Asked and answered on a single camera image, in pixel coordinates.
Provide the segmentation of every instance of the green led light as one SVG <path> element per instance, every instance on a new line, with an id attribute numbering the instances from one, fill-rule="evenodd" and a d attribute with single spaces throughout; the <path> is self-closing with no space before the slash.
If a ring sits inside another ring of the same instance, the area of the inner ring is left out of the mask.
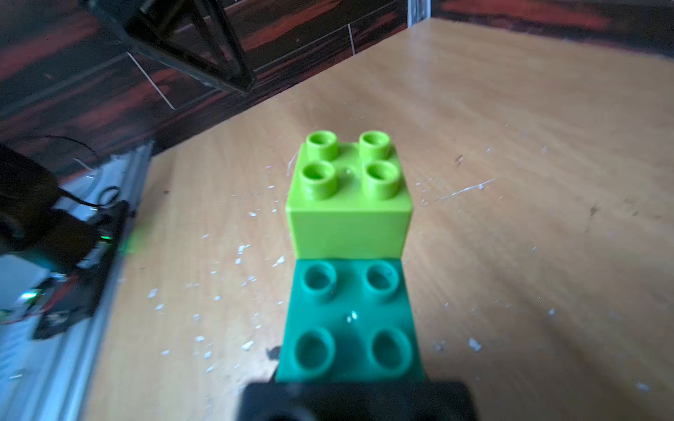
<path id="1" fill-rule="evenodd" d="M 35 292 L 35 291 L 26 291 L 23 294 L 21 294 L 21 299 L 23 301 L 27 301 L 27 300 L 32 300 L 33 298 L 35 298 L 37 296 L 38 296 L 38 293 Z"/>

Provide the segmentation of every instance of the lego duplo brick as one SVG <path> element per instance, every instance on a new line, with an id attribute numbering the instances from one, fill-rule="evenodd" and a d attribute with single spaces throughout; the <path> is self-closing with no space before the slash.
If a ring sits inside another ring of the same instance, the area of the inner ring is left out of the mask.
<path id="1" fill-rule="evenodd" d="M 286 203 L 298 259 L 399 259 L 412 199 L 396 148 L 381 131 L 338 142 L 307 136 Z"/>
<path id="2" fill-rule="evenodd" d="M 423 380 L 399 259 L 301 259 L 276 380 Z"/>

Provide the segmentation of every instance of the black metal frame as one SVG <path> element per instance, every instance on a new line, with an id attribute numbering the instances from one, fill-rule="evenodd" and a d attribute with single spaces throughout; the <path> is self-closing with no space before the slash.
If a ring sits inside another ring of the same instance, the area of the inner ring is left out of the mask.
<path id="1" fill-rule="evenodd" d="M 219 0 L 81 0 L 98 19 L 138 52 L 186 73 L 204 85 L 242 94 L 250 92 L 255 75 Z M 228 60 L 204 15 L 208 14 L 231 54 Z M 188 17 L 208 45 L 217 64 L 183 48 L 169 38 Z"/>

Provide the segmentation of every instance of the dark green lego brick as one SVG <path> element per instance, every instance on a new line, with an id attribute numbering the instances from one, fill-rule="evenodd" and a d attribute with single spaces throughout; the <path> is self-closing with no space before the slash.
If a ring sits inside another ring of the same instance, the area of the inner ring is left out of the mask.
<path id="1" fill-rule="evenodd" d="M 300 259 L 276 380 L 423 380 L 399 259 Z"/>

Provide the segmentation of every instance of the wooden wall panel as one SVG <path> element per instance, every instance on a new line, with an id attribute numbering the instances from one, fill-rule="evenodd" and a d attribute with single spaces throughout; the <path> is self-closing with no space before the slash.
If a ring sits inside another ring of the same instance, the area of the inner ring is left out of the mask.
<path id="1" fill-rule="evenodd" d="M 128 55 L 67 87 L 2 116 L 0 141 L 33 158 L 57 176 L 67 176 L 92 157 L 67 141 L 26 141 L 25 135 L 62 135 L 92 146 L 100 155 L 122 152 L 144 140 L 171 110 Z"/>
<path id="2" fill-rule="evenodd" d="M 435 18 L 674 57 L 674 7 L 659 0 L 431 0 Z"/>
<path id="3" fill-rule="evenodd" d="M 404 27 L 406 2 L 225 0 L 259 77 L 248 96 L 219 92 L 126 48 L 77 0 L 0 0 L 0 141 L 61 177 L 91 161 L 66 135 L 104 157 L 147 139 L 162 148 L 187 139 L 338 63 Z M 192 25 L 174 36 L 207 57 Z"/>
<path id="4" fill-rule="evenodd" d="M 255 72 L 258 85 L 247 96 L 215 92 L 198 105 L 178 112 L 171 120 L 155 127 L 154 138 L 160 149 L 170 148 L 351 55 L 351 41 L 345 26 L 292 52 L 283 60 L 258 69 Z"/>
<path id="5" fill-rule="evenodd" d="M 246 0 L 226 8 L 246 59 L 253 69 L 278 60 L 387 4 L 389 0 Z M 192 25 L 173 36 L 181 46 L 207 57 L 206 44 Z M 161 63 L 138 57 L 138 61 L 168 100 L 180 108 L 199 98 L 209 88 L 197 86 L 189 76 Z"/>
<path id="6" fill-rule="evenodd" d="M 407 2 L 392 1 L 351 24 L 356 53 L 407 28 Z"/>
<path id="7" fill-rule="evenodd" d="M 124 53 L 114 34 L 76 1 L 2 0 L 0 109 Z"/>

